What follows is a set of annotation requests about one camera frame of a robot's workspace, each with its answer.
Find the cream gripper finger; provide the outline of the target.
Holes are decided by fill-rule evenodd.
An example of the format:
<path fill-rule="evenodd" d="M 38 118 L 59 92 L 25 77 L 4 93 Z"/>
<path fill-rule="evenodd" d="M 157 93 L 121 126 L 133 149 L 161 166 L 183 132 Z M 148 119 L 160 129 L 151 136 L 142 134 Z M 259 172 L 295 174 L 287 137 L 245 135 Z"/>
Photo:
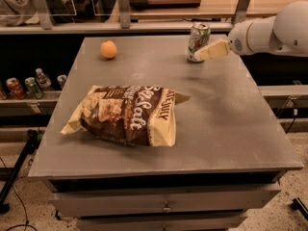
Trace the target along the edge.
<path fill-rule="evenodd" d="M 220 39 L 201 47 L 193 54 L 193 56 L 197 61 L 205 61 L 225 57 L 229 52 L 229 41 L 226 39 Z"/>

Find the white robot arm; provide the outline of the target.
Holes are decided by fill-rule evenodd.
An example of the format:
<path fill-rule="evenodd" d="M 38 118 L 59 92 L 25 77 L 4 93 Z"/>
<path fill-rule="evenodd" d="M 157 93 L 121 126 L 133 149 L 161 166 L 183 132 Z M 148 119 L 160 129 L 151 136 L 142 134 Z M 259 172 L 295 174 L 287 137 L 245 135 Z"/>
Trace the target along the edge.
<path fill-rule="evenodd" d="M 220 39 L 198 49 L 198 61 L 227 56 L 270 53 L 278 56 L 308 56 L 308 2 L 296 1 L 276 16 L 237 23 L 227 39 Z"/>

